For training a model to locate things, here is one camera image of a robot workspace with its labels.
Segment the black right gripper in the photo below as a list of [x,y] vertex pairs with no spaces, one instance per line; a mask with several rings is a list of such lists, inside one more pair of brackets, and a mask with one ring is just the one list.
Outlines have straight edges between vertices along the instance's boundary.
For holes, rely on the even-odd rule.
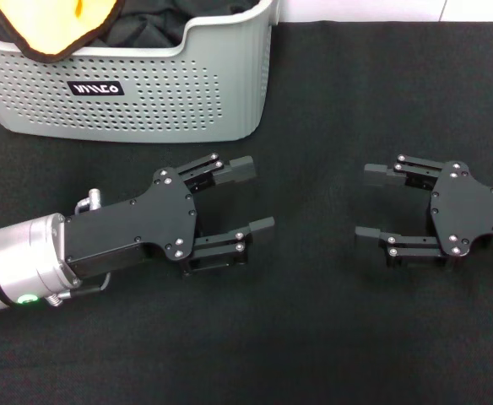
[[388,267],[452,267],[476,244],[493,248],[493,186],[477,181],[464,162],[399,154],[393,165],[366,164],[364,181],[432,190],[429,209],[436,237],[355,227],[355,246],[382,251]]

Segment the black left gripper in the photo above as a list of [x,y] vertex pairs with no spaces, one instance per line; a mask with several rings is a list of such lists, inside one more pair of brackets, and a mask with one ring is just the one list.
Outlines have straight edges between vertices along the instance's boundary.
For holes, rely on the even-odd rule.
[[70,218],[64,225],[67,264],[80,278],[122,270],[158,255],[182,262],[183,277],[246,264],[255,242],[273,238],[274,217],[195,238],[197,212],[191,193],[256,175],[252,156],[223,161],[217,153],[176,169],[157,170],[141,195]]

